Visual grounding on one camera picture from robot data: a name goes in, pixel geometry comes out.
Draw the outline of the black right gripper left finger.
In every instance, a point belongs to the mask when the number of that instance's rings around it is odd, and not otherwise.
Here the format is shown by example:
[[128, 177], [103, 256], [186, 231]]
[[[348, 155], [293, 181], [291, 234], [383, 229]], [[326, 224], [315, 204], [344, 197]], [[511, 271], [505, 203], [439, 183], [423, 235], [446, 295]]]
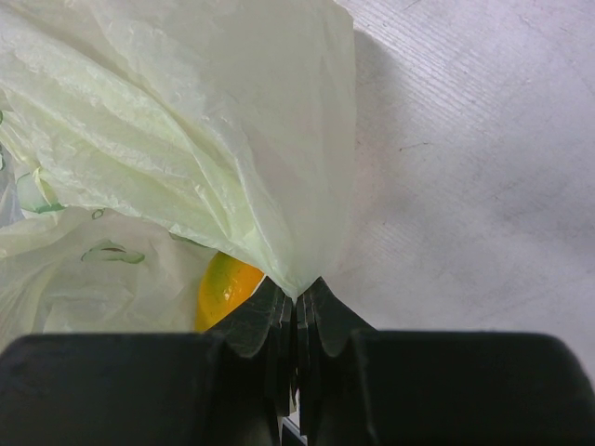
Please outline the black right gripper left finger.
[[5, 445], [277, 445], [293, 303], [272, 282], [203, 334], [31, 334], [1, 355]]

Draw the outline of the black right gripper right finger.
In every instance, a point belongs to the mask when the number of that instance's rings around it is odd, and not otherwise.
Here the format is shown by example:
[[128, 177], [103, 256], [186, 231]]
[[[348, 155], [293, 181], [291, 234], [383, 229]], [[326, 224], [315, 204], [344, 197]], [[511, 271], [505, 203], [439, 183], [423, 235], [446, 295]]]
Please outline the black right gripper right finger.
[[323, 280], [297, 300], [311, 445], [590, 445], [594, 390], [547, 334], [377, 330]]

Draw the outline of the orange green fake mango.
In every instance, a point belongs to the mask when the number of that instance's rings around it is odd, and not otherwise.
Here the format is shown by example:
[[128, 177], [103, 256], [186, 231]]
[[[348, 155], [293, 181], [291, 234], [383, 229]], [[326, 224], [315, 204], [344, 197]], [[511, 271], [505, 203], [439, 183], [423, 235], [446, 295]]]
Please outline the orange green fake mango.
[[217, 253], [209, 262], [197, 292], [194, 330], [205, 332], [256, 292], [264, 273], [235, 257]]

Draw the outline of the light green avocado plastic bag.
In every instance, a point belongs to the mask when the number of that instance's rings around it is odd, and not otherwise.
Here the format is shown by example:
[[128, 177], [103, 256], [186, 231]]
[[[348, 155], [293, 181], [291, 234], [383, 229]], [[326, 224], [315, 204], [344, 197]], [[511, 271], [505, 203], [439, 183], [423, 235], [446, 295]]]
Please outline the light green avocado plastic bag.
[[216, 253], [337, 261], [356, 129], [333, 1], [1, 5], [1, 341], [186, 332]]

